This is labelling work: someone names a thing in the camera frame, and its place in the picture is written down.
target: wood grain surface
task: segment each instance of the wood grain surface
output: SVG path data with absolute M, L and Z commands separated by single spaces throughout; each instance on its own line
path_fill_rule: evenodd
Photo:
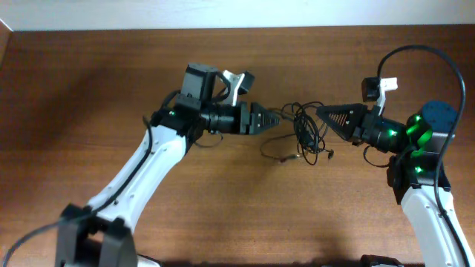
M 5 51 L 7 50 L 8 39 L 10 38 L 11 31 L 0 20 L 0 68 L 3 62 Z
M 467 105 L 445 158 L 460 224 L 475 248 L 475 26 L 308 27 L 236 30 L 115 30 L 13 33 L 0 72 L 0 248 L 84 205 L 121 169 L 144 134 L 141 116 L 180 88 L 187 62 L 256 80 L 242 100 L 267 107 L 319 100 L 361 102 L 360 84 L 381 57 L 407 44 L 450 54 L 467 85 Z M 392 58 L 397 76 L 385 116 L 405 122 L 429 100 L 457 107 L 450 69 L 435 56 Z M 225 136 L 192 148 L 163 180 L 134 234 L 139 253 L 194 263 L 326 263 L 363 254 L 421 262 L 417 240 L 384 169 L 333 132 L 335 156 L 315 167 L 260 155 L 266 138 Z M 213 136 L 202 142 L 213 142 Z M 294 153 L 295 140 L 269 148 Z M 371 151 L 376 163 L 389 154 Z M 35 238 L 11 266 L 51 266 L 56 232 Z

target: wire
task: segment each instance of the wire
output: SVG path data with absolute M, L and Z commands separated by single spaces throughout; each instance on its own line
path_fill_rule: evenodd
M 399 163 L 401 162 L 402 159 L 404 159 L 404 157 L 409 154 L 409 153 L 412 153 L 414 151 L 417 150 L 417 147 L 415 145 L 408 145 L 400 154 L 399 156 L 396 157 L 396 162 L 394 163 L 394 165 L 396 166 L 399 166 Z
M 376 165 L 376 164 L 373 164 L 372 162 L 370 162 L 370 161 L 366 158 L 366 153 L 368 152 L 368 149 L 369 149 L 369 148 L 373 148 L 373 146 L 372 146 L 372 145 L 368 145 L 368 146 L 367 146 L 366 148 L 364 148 L 364 150 L 363 150 L 363 159 L 364 159 L 366 162 L 368 162 L 370 165 L 375 166 L 375 167 L 377 167 L 377 168 L 387 168 L 387 167 L 389 167 L 389 163 L 387 163 L 386 165 Z
M 298 102 L 287 103 L 281 109 L 270 108 L 269 111 L 279 115 L 283 120 L 293 123 L 294 133 L 284 134 L 282 136 L 272 137 L 267 139 L 261 144 L 260 150 L 261 155 L 270 159 L 276 159 L 281 162 L 285 159 L 294 159 L 302 156 L 305 161 L 310 165 L 317 164 L 318 155 L 322 152 L 327 152 L 329 154 L 329 159 L 333 157 L 333 150 L 327 150 L 325 147 L 324 137 L 328 132 L 328 125 L 322 122 L 320 127 L 317 127 L 316 121 L 307 113 L 309 109 L 317 109 L 317 105 L 323 106 L 324 104 L 319 101 L 308 102 L 305 104 L 300 104 Z M 273 156 L 265 153 L 263 147 L 270 142 L 274 142 L 280 139 L 286 139 L 291 136 L 296 136 L 297 138 L 297 154 L 290 156 L 279 157 Z M 308 154 L 314 154 L 315 160 L 310 161 L 307 157 Z
M 180 92 L 180 90 L 174 90 L 173 92 L 169 93 L 162 102 L 162 108 L 168 106 L 172 99 Z
M 437 202 L 437 208 L 440 210 L 440 213 L 441 213 L 442 217 L 444 218 L 444 220 L 447 223 L 449 229 L 451 230 L 453 238 L 455 239 L 457 245 L 459 246 L 459 250 L 460 250 L 460 253 L 462 254 L 464 264 L 467 267 L 469 267 L 470 265 L 469 265 L 469 262 L 468 262 L 467 252 L 465 251 L 465 248 L 462 244 L 462 241 L 460 240 L 460 237 L 457 234 L 457 232 L 456 232 L 456 230 L 455 230 L 455 228 L 454 228 L 454 226 L 451 222 L 451 219 L 447 215 L 447 211 L 444 209 L 444 207 L 443 207 L 443 205 L 440 201 L 439 186 L 438 186 L 439 176 L 440 176 L 440 169 L 442 167 L 442 158 L 444 157 L 445 152 L 447 152 L 451 137 L 453 136 L 453 134 L 455 133 L 455 130 L 457 129 L 457 126 L 459 125 L 460 118 L 462 117 L 463 109 L 465 107 L 465 98 L 466 98 L 465 83 L 463 81 L 463 77 L 462 77 L 462 74 L 460 73 L 459 68 L 456 66 L 455 62 L 453 62 L 453 60 L 446 53 L 444 53 L 444 52 L 442 52 L 442 51 L 440 51 L 436 48 L 433 48 L 433 47 L 428 47 L 426 45 L 418 45 L 418 44 L 407 45 L 407 46 L 404 46 L 404 47 L 400 47 L 400 48 L 397 48 L 397 49 L 391 51 L 390 53 L 388 53 L 379 62 L 379 66 L 378 66 L 378 78 L 379 79 L 381 79 L 381 71 L 382 71 L 382 68 L 383 68 L 383 64 L 386 62 L 386 60 L 389 59 L 392 55 L 394 55 L 398 52 L 405 51 L 405 50 L 423 50 L 423 51 L 427 51 L 429 53 L 433 53 L 433 54 L 437 55 L 438 57 L 443 59 L 451 67 L 451 69 L 452 69 L 453 73 L 455 74 L 455 76 L 457 77 L 457 81 L 459 83 L 459 87 L 460 87 L 459 110 L 457 111 L 455 122 L 454 122 L 451 130 L 449 131 L 447 139 L 445 139 L 444 144 L 442 145 L 442 149 L 440 150 L 440 153 L 439 153 L 439 159 L 437 161 L 437 166 L 436 166 L 436 176 L 434 177 L 434 183 L 433 183 L 433 190 L 434 190 L 434 195 L 435 195 L 436 202 Z
M 120 188 L 111 197 L 109 197 L 109 199 L 106 200 L 104 202 L 104 204 L 102 204 L 100 207 L 94 209 L 91 213 L 89 213 L 87 215 L 79 216 L 79 217 L 74 217 L 74 218 L 61 218 L 56 222 L 52 222 L 50 224 L 44 225 L 40 228 L 37 228 L 37 229 L 29 232 L 28 234 L 24 235 L 22 238 L 18 239 L 10 247 L 10 249 L 8 249 L 7 253 L 5 254 L 5 256 L 3 258 L 2 267 L 7 267 L 8 262 L 10 261 L 10 258 L 13 256 L 13 253 L 21 245 L 25 244 L 31 238 L 33 238 L 37 235 L 43 234 L 46 231 L 49 231 L 49 230 L 51 230 L 55 227 L 59 227 L 61 225 L 66 225 L 68 223 L 77 223 L 77 222 L 81 222 L 83 220 L 87 220 L 89 218 L 92 218 L 92 217 L 96 216 L 96 214 L 98 214 L 100 211 L 107 208 L 111 203 L 113 203 L 116 200 L 116 198 L 124 191 L 124 189 L 130 183 L 130 181 L 134 178 L 135 174 L 142 167 L 143 163 L 147 160 L 148 156 L 151 153 L 152 142 L 153 142 L 152 133 L 151 133 L 151 125 L 150 125 L 150 122 L 148 122 L 148 120 L 145 117 L 143 117 L 142 120 L 143 120 L 143 123 L 145 124 L 145 126 L 147 127 L 147 130 L 148 130 L 148 147 L 147 147 L 147 150 L 145 151 L 145 155 L 143 155 L 142 159 L 139 161 L 139 163 L 137 163 L 137 166 L 129 174 L 129 176 L 124 181 L 124 183 L 120 186 Z
M 222 72 L 218 71 L 216 72 L 216 76 L 220 77 L 221 78 L 221 81 L 223 81 L 223 84 L 226 86 L 224 89 L 222 89 L 216 97 L 213 97 L 211 98 L 210 102 L 211 103 L 217 103 L 217 102 L 221 102 L 223 101 L 224 99 L 228 98 L 228 96 L 231 94 L 231 82 L 226 79 L 226 77 L 223 75 Z
M 199 147 L 199 148 L 214 148 L 214 147 L 217 147 L 217 146 L 223 141 L 223 139 L 224 139 L 223 134 L 222 134 L 222 133 L 219 133 L 219 134 L 220 134 L 220 136 L 221 136 L 220 140 L 217 141 L 217 142 L 216 142 L 215 144 L 213 144 L 213 145 L 201 145 L 200 143 L 198 143 L 198 142 L 196 142 L 196 141 L 194 141 L 194 144 L 195 144 L 197 147 Z

